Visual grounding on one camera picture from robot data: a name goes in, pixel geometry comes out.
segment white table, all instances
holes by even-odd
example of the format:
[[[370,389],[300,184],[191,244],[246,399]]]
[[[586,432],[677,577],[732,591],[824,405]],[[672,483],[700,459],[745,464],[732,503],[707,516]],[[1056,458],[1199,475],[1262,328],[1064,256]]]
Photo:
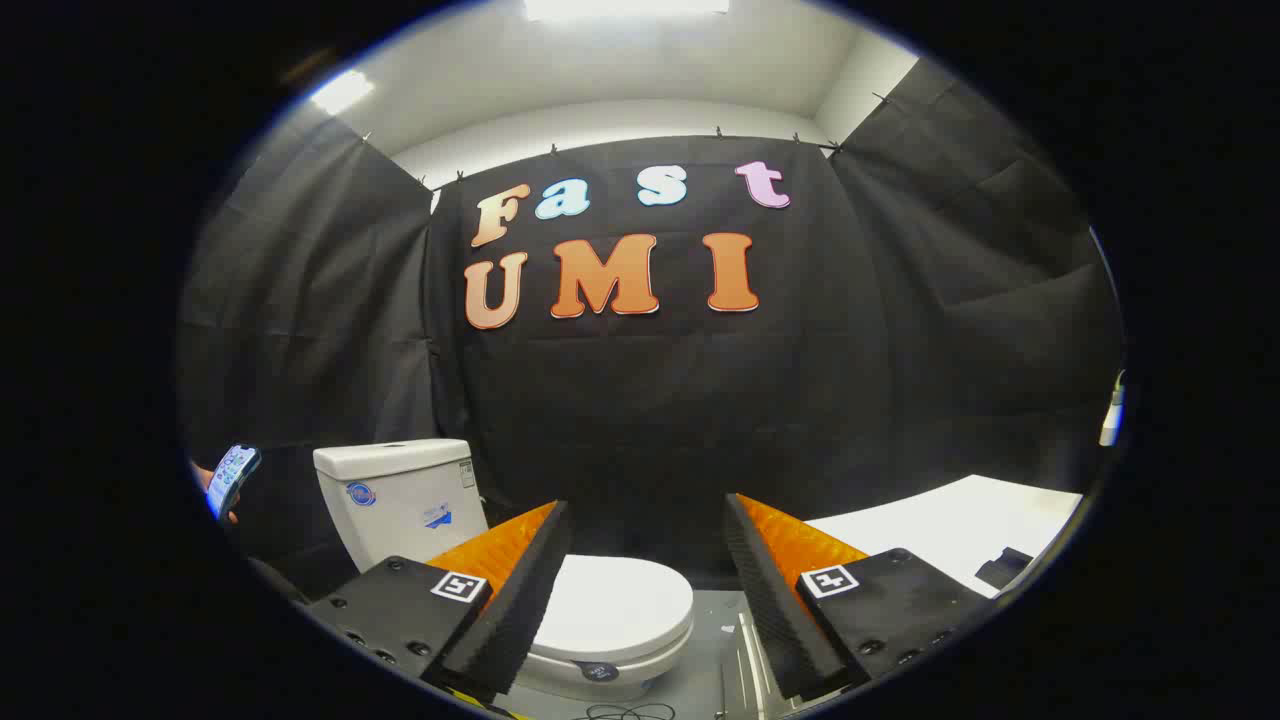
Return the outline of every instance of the white table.
[[[904,547],[984,597],[1000,591],[974,577],[1005,547],[1032,557],[1053,541],[1082,496],[982,475],[867,510],[808,524],[868,555]]]

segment toilet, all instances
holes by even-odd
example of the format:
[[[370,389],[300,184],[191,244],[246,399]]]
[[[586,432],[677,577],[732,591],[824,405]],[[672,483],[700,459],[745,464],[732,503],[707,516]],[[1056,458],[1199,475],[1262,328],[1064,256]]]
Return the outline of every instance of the toilet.
[[[516,684],[584,701],[637,700],[694,633],[694,588],[648,560],[566,555]]]
[[[392,555],[425,562],[489,529],[465,441],[328,447],[314,464],[361,573]],[[516,684],[636,700],[676,665],[692,632],[694,591],[680,573],[632,557],[566,555]]]
[[[392,555],[426,561],[489,529],[466,441],[323,447],[312,462],[361,573]]]

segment ceiling light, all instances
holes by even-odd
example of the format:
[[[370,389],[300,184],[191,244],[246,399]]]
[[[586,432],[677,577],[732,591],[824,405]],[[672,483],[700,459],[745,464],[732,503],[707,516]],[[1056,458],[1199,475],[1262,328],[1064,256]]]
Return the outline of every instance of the ceiling light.
[[[330,115],[337,115],[351,108],[356,100],[369,95],[372,88],[374,83],[365,79],[365,73],[347,70],[315,91],[311,95],[311,101],[324,108]]]
[[[728,0],[525,0],[530,20],[659,18],[727,12]]]

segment orange foam pad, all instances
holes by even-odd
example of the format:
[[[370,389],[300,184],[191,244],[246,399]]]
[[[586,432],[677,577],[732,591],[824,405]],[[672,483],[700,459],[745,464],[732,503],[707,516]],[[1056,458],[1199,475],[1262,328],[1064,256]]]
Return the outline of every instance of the orange foam pad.
[[[538,529],[543,527],[543,521],[547,520],[554,506],[556,501],[553,500],[524,515],[517,515],[453,550],[436,555],[431,560],[428,560],[426,564],[442,570],[452,570],[489,580],[489,584],[493,587],[493,594],[489,596],[489,602],[480,609],[484,612],[485,607],[489,607],[489,603],[493,602],[493,598],[498,597],[498,593],[502,592],[502,585],[506,584],[507,578],[516,569],[516,562],[520,562],[529,543],[532,542],[534,536],[538,534]]]
[[[773,564],[782,573],[787,587],[791,588],[791,594],[796,597],[796,602],[805,611],[809,607],[800,600],[800,593],[796,592],[796,580],[800,579],[800,573],[831,568],[832,565],[844,565],[868,557],[865,552],[856,547],[845,544],[818,528],[806,525],[776,507],[769,507],[741,493],[735,495],[737,495],[739,502],[742,503],[742,509],[746,510],[746,516],[751,519],[751,524],[755,525],[756,532],[764,539],[764,544],[769,548]]]

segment ceiling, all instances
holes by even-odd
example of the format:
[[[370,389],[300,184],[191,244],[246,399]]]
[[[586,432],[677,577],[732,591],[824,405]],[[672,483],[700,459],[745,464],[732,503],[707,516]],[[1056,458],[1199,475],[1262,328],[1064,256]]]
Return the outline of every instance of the ceiling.
[[[374,83],[340,117],[396,155],[502,115],[596,100],[678,99],[812,118],[858,28],[805,0],[726,14],[529,22],[524,0],[470,3],[355,65]]]

